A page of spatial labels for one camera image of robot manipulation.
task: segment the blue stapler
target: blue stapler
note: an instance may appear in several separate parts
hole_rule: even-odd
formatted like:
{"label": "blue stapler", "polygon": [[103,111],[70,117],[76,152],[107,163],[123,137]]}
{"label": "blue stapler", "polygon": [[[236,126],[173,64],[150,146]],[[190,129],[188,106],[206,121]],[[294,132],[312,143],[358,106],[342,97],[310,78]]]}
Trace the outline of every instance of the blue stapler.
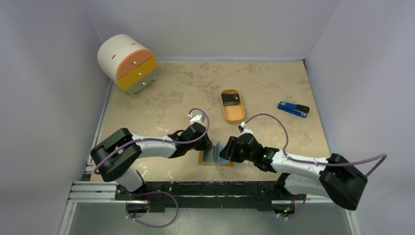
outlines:
{"label": "blue stapler", "polygon": [[310,111],[310,108],[307,106],[287,102],[280,102],[278,104],[278,109],[281,109],[283,111],[286,111],[288,113],[294,114],[302,118],[306,118],[307,113]]}

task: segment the cable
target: cable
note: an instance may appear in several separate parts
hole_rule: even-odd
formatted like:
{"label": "cable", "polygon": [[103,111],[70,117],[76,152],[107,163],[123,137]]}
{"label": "cable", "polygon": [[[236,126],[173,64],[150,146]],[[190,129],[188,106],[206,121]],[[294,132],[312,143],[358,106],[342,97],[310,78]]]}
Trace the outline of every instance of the cable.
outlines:
{"label": "cable", "polygon": [[118,151],[120,151],[120,150],[122,150],[122,149],[124,149],[125,147],[127,147],[127,146],[129,146],[129,145],[132,145],[132,144],[134,144],[134,143],[136,143],[136,142],[141,142],[141,141],[160,141],[160,142],[166,142],[166,143],[174,143],[174,144],[189,144],[189,143],[193,143],[193,142],[196,142],[196,141],[198,141],[198,140],[200,140],[201,138],[203,138],[205,135],[206,135],[206,133],[208,132],[208,130],[209,130],[209,126],[210,126],[210,120],[209,120],[209,117],[208,117],[208,115],[203,111],[203,110],[201,110],[201,109],[199,109],[199,108],[192,108],[190,111],[189,111],[189,115],[191,114],[191,112],[193,111],[193,110],[198,110],[198,111],[200,111],[200,112],[202,112],[202,114],[203,115],[205,115],[205,117],[206,117],[206,120],[207,120],[207,124],[206,124],[206,130],[205,130],[205,132],[201,135],[201,136],[199,136],[199,137],[197,137],[196,139],[194,139],[194,140],[191,140],[191,141],[170,141],[170,140],[163,140],[163,139],[157,139],[157,138],[143,138],[143,139],[138,139],[138,140],[133,140],[133,141],[129,141],[129,142],[127,142],[127,143],[125,143],[125,144],[123,144],[123,145],[121,145],[119,148],[117,148],[116,150],[114,150],[114,151],[112,151],[107,157],[105,157],[100,163],[98,163],[98,165],[96,165],[96,167],[94,168],[94,170],[93,170],[93,173],[94,174],[97,174],[97,175],[99,175],[99,172],[98,172],[98,169],[106,162],[106,161],[108,161],[108,159],[110,159],[110,158],[112,158]]}
{"label": "cable", "polygon": [[137,223],[142,224],[144,226],[147,226],[147,227],[150,227],[150,228],[156,228],[156,229],[167,227],[176,220],[177,215],[179,214],[179,203],[174,198],[174,196],[171,195],[170,193],[164,192],[164,191],[153,191],[153,192],[146,192],[146,193],[132,193],[132,192],[129,192],[124,186],[122,186],[122,185],[119,185],[119,186],[123,187],[126,192],[128,192],[129,194],[131,194],[132,196],[135,196],[135,197],[147,196],[147,195],[151,195],[151,194],[164,194],[164,195],[167,195],[167,196],[171,197],[171,199],[173,199],[174,204],[176,204],[176,214],[174,215],[173,219],[171,219],[170,222],[168,222],[166,224],[163,224],[163,225],[152,225],[152,224],[148,224],[146,222],[143,222],[143,221],[140,221],[136,218],[131,217],[128,214],[127,204],[125,205],[125,212],[127,213],[126,218],[129,218],[129,219],[133,220],[134,222],[137,222]]}
{"label": "cable", "polygon": [[286,138],[285,145],[282,148],[282,152],[284,153],[284,155],[289,160],[292,160],[293,162],[296,162],[296,163],[305,163],[305,164],[313,164],[313,165],[325,165],[325,166],[332,166],[332,167],[344,167],[344,166],[353,166],[353,165],[360,165],[360,164],[370,163],[370,162],[373,162],[373,161],[376,161],[376,160],[379,159],[379,161],[376,163],[376,165],[373,166],[372,169],[370,169],[366,173],[366,177],[368,177],[369,175],[371,175],[378,168],[378,166],[380,166],[380,164],[387,157],[387,154],[386,153],[382,153],[382,154],[379,154],[379,155],[377,155],[377,156],[375,156],[373,158],[369,158],[369,159],[365,159],[365,160],[361,160],[361,161],[357,161],[357,162],[352,162],[352,163],[338,163],[338,164],[334,164],[334,163],[321,163],[321,162],[314,162],[314,161],[294,159],[294,158],[288,156],[287,152],[285,151],[285,149],[288,146],[288,132],[287,132],[287,129],[285,128],[284,124],[282,124],[282,122],[280,120],[278,120],[278,118],[276,118],[275,116],[273,116],[271,114],[257,114],[257,115],[254,115],[254,116],[250,117],[245,123],[248,123],[250,120],[252,120],[253,118],[255,118],[257,116],[269,116],[269,117],[273,118],[274,120],[276,120],[280,124],[280,126],[284,130],[285,138]]}

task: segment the metal frame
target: metal frame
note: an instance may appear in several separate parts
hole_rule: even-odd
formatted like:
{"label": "metal frame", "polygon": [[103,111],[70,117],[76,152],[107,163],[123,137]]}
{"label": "metal frame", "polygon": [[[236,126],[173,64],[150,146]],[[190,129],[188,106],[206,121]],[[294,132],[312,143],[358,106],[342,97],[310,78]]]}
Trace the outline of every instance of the metal frame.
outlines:
{"label": "metal frame", "polygon": [[[101,133],[105,122],[105,117],[108,111],[109,102],[114,89],[114,83],[111,82],[107,95],[105,97],[105,104],[102,108],[99,117],[98,125],[95,131],[94,139],[91,149],[94,148],[101,139]],[[93,162],[91,156],[88,156],[88,161],[85,168],[85,174],[91,174],[93,171]],[[73,216],[75,214],[78,203],[126,203],[127,201],[115,200],[116,183],[115,182],[90,182],[90,181],[74,181],[69,193],[68,203],[65,214],[59,229],[58,235],[68,235]],[[128,201],[128,203],[147,204],[147,201]],[[272,204],[290,204],[291,201],[272,201]],[[307,203],[333,203],[330,199],[320,196],[310,196],[307,198]],[[346,211],[347,222],[352,235],[361,235],[359,228],[358,217],[355,211]]]}

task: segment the yellow tray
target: yellow tray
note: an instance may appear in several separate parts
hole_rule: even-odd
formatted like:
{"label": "yellow tray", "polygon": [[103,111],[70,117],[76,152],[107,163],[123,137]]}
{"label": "yellow tray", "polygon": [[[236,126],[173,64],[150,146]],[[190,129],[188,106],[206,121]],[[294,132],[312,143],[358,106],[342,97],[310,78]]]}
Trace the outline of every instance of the yellow tray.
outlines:
{"label": "yellow tray", "polygon": [[[222,94],[238,94],[239,105],[223,106]],[[241,93],[235,89],[227,89],[221,93],[221,104],[225,121],[229,124],[240,124],[242,119],[245,117],[244,105],[242,103]]]}

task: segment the worn table surface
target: worn table surface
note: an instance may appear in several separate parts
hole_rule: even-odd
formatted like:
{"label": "worn table surface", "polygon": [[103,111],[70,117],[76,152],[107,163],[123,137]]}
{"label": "worn table surface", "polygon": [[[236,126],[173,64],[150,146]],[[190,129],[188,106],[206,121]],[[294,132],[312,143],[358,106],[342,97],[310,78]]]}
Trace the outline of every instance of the worn table surface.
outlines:
{"label": "worn table surface", "polygon": [[[226,143],[229,136],[238,136],[237,124],[224,121],[220,93],[237,89],[245,108],[245,118],[257,113],[278,117],[286,126],[290,138],[287,152],[329,157],[327,142],[301,62],[248,63],[159,63],[157,79],[134,96],[114,87],[101,139],[119,128],[131,133],[161,137],[189,126],[188,111],[193,107],[205,110],[210,117],[209,138],[213,143]],[[307,118],[277,109],[280,101],[310,107]],[[255,137],[263,146],[282,148],[285,135],[276,121],[257,117],[249,123]],[[262,172],[252,163],[210,166],[198,163],[199,152],[166,159],[144,158],[135,161],[147,181],[272,181],[278,174]],[[92,181],[100,181],[93,175]]]}

